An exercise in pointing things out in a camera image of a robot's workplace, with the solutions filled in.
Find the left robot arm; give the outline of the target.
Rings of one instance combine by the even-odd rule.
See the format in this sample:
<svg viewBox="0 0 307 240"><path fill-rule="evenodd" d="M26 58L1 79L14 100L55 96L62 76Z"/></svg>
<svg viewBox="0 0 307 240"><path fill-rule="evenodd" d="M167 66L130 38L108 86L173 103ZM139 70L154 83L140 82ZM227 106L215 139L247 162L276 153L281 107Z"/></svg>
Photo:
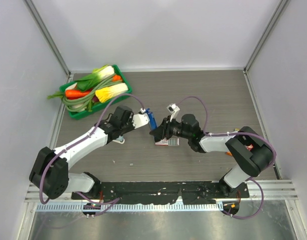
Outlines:
<svg viewBox="0 0 307 240"><path fill-rule="evenodd" d="M46 204L64 193L90 200L98 198L101 192L98 178L89 172L77 174L69 170L89 153L134 130L133 119L134 112L121 105L72 142L55 149L42 148L29 175L30 182L39 189L40 202Z"/></svg>

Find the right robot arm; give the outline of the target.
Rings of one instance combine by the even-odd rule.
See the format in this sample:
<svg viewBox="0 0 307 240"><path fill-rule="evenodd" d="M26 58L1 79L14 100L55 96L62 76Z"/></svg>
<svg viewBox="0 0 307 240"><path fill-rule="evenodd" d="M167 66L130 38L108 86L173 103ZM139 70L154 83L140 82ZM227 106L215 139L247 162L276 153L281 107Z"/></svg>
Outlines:
<svg viewBox="0 0 307 240"><path fill-rule="evenodd" d="M226 198L232 197L240 184L259 176L276 159L272 145L252 128L244 126L234 132L205 133L193 114L183 115L180 122L165 117L149 134L156 141L173 136L186 139L197 153L230 152L236 165L219 180L219 191Z"/></svg>

